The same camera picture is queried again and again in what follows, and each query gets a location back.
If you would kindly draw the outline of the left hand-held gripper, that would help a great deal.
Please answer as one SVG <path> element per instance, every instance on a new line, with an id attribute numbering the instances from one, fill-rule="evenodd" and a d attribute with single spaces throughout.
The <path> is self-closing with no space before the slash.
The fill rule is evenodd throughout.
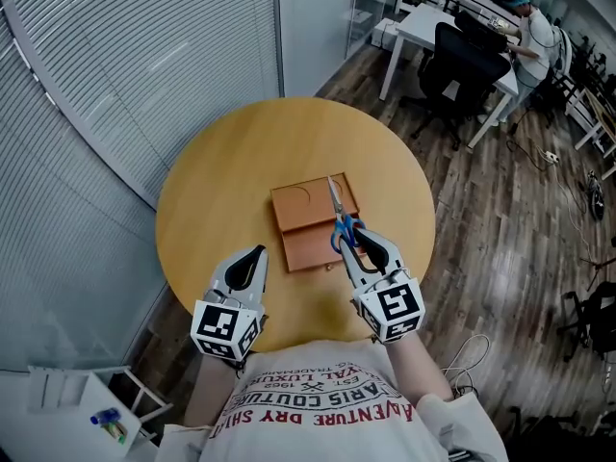
<path id="1" fill-rule="evenodd" d="M 269 255 L 258 244 L 221 262 L 202 300 L 195 303 L 191 338 L 206 355 L 243 361 L 263 331 Z"/>

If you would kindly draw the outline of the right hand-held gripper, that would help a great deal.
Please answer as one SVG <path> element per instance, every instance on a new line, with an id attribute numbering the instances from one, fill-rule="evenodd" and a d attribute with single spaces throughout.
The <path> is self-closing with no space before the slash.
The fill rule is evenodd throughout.
<path id="1" fill-rule="evenodd" d="M 355 248 L 344 239 L 340 239 L 340 252 L 348 278 L 356 289 L 352 294 L 353 303 L 374 339 L 390 344 L 417 331 L 424 321 L 424 300 L 418 279 L 410 275 L 408 268 L 403 268 L 398 247 L 366 228 L 354 227 L 353 235 L 372 267 L 367 268 Z"/>

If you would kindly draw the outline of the blue-handled scissors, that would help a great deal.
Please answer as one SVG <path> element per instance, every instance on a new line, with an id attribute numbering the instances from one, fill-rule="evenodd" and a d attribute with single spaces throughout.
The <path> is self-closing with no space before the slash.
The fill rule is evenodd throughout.
<path id="1" fill-rule="evenodd" d="M 330 237 L 330 244 L 334 251 L 341 254 L 340 241 L 345 241 L 350 247 L 358 247 L 353 230 L 355 227 L 365 228 L 365 223 L 360 218 L 349 215 L 342 204 L 334 180 L 327 177 L 328 188 L 334 208 L 334 230 Z"/>

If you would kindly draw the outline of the brown wooden box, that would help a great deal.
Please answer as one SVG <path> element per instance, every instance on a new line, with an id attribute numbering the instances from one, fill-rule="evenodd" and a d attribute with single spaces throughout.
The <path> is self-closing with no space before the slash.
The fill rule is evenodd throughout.
<path id="1" fill-rule="evenodd" d="M 289 271 L 342 260 L 331 246 L 336 220 L 325 177 L 270 191 Z"/>

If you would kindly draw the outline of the person's left forearm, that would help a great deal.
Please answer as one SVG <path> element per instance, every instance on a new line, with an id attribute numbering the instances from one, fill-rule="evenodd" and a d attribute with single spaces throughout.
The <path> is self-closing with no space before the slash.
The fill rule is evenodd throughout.
<path id="1" fill-rule="evenodd" d="M 213 426 L 234 391 L 237 371 L 216 357 L 204 355 L 185 412 L 187 427 Z"/>

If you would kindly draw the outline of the person's right forearm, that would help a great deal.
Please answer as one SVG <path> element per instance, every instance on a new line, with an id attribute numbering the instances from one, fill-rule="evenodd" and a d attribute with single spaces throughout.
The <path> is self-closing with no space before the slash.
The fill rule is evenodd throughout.
<path id="1" fill-rule="evenodd" d="M 453 400 L 453 393 L 442 370 L 432 359 L 416 332 L 385 345 L 398 391 L 416 405 L 423 397 Z"/>

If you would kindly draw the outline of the white printed shirt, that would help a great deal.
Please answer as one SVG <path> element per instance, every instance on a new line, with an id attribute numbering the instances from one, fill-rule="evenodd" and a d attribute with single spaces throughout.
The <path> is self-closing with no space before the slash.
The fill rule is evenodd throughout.
<path id="1" fill-rule="evenodd" d="M 477 397 L 399 391 L 385 345 L 250 356 L 213 426 L 169 424 L 155 462 L 508 462 Z"/>

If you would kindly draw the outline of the green yellow small item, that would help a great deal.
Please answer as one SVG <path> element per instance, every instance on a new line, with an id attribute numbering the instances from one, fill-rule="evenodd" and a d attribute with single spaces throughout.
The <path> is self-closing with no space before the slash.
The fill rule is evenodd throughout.
<path id="1" fill-rule="evenodd" d="M 104 423 L 101 427 L 120 445 L 126 442 L 127 432 L 123 425 L 118 422 Z"/>

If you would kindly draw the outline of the black office chair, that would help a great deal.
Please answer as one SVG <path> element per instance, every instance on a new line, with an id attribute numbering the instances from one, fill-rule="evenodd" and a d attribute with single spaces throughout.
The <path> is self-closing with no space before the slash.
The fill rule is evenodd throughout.
<path id="1" fill-rule="evenodd" d="M 431 59 L 419 77 L 420 98 L 401 97 L 401 108 L 418 106 L 426 117 L 411 134 L 416 139 L 432 120 L 438 118 L 453 139 L 452 148 L 460 147 L 460 125 L 480 113 L 491 87 L 511 69 L 499 52 L 480 45 L 471 34 L 448 23 L 435 26 L 435 46 Z"/>
<path id="2" fill-rule="evenodd" d="M 556 330 L 558 335 L 571 329 L 576 331 L 571 351 L 565 354 L 564 362 L 573 359 L 578 346 L 592 347 L 602 360 L 609 352 L 616 351 L 616 282 L 602 282 L 583 301 L 576 292 L 568 292 L 563 297 L 573 301 L 577 316 L 576 321 Z"/>

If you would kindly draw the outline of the white carton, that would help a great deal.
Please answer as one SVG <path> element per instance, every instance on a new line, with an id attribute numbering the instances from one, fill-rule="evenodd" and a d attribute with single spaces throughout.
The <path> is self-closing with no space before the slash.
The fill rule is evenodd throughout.
<path id="1" fill-rule="evenodd" d="M 398 36 L 398 25 L 397 21 L 383 18 L 372 30 L 371 45 L 392 51 Z"/>

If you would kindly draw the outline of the black floor device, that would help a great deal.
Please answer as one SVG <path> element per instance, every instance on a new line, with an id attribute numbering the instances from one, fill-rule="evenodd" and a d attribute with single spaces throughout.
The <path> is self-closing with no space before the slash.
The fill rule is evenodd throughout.
<path id="1" fill-rule="evenodd" d="M 595 221 L 602 221 L 604 216 L 603 189 L 593 169 L 588 171 L 586 183 L 586 194 L 591 216 Z"/>

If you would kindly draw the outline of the black swivel chair base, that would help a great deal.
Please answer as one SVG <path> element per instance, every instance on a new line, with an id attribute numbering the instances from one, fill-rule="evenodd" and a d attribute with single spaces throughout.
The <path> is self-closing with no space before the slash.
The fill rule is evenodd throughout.
<path id="1" fill-rule="evenodd" d="M 566 427 L 577 426 L 577 412 L 525 421 L 519 407 L 509 412 L 514 416 L 505 440 L 509 462 L 616 462 L 616 435 L 586 435 Z"/>

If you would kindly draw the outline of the white side table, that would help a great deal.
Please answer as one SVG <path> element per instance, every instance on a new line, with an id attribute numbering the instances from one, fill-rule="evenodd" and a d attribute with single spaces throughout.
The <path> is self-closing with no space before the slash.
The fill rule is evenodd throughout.
<path id="1" fill-rule="evenodd" d="M 127 462 L 141 423 L 109 387 L 123 367 L 82 370 L 90 376 L 79 406 L 40 414 L 27 410 L 29 371 L 0 371 L 0 448 L 15 462 Z M 124 445 L 90 422 L 112 407 L 127 432 Z"/>

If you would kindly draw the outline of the wooden desk with white legs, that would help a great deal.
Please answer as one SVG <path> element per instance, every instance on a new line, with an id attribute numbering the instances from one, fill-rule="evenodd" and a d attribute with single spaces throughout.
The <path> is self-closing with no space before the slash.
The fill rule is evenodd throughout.
<path id="1" fill-rule="evenodd" d="M 611 165 L 602 173 L 605 181 L 616 174 L 616 116 L 612 115 L 599 98 L 587 88 L 572 92 L 566 100 L 565 115 L 569 116 L 581 128 L 583 135 L 575 143 L 579 151 L 590 143 L 603 154 L 603 159 Z"/>

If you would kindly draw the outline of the white slatted frame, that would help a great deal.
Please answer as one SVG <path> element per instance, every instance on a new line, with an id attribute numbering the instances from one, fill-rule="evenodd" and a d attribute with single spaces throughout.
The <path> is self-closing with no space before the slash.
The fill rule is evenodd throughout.
<path id="1" fill-rule="evenodd" d="M 158 433 L 152 427 L 152 422 L 166 414 L 173 404 L 162 399 L 147 387 L 129 367 L 113 372 L 109 387 L 111 392 L 141 423 L 134 447 L 139 443 L 153 442 Z"/>

